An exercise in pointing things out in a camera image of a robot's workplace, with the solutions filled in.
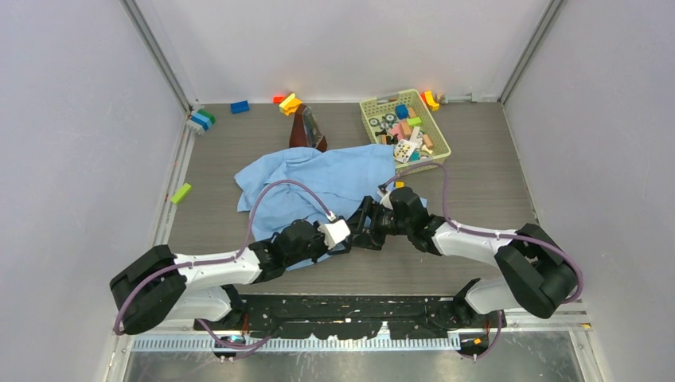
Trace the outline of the light blue shirt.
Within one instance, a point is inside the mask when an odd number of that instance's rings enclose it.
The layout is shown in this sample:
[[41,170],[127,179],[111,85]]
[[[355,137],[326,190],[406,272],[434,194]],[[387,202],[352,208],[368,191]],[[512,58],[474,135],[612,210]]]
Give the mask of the light blue shirt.
[[392,149],[369,144],[320,152],[295,147],[266,154],[234,177],[238,212],[252,212],[251,234],[265,240],[297,219],[326,221],[326,211],[350,217],[363,197],[395,174]]

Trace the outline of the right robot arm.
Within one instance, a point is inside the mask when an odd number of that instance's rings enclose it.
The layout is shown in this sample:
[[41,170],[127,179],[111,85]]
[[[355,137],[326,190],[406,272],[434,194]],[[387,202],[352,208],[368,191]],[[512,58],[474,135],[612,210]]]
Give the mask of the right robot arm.
[[405,236],[418,251],[498,269],[499,277],[472,279],[452,298],[453,314],[464,326],[513,308],[550,318],[581,285],[579,272],[540,226],[498,232],[461,225],[429,213],[409,187],[394,189],[381,201],[365,197],[347,224],[348,243],[357,248],[380,250],[388,236]]

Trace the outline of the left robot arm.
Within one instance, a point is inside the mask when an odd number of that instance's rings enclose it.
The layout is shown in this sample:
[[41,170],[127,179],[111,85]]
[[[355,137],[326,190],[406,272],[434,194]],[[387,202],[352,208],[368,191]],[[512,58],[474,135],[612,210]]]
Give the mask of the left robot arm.
[[295,220],[273,237],[238,251],[208,255],[173,253],[156,245],[109,283],[118,307],[118,335],[145,333],[165,321],[203,319],[237,328],[244,308],[227,286],[265,283],[298,263],[317,263],[351,235],[346,221],[313,224]]

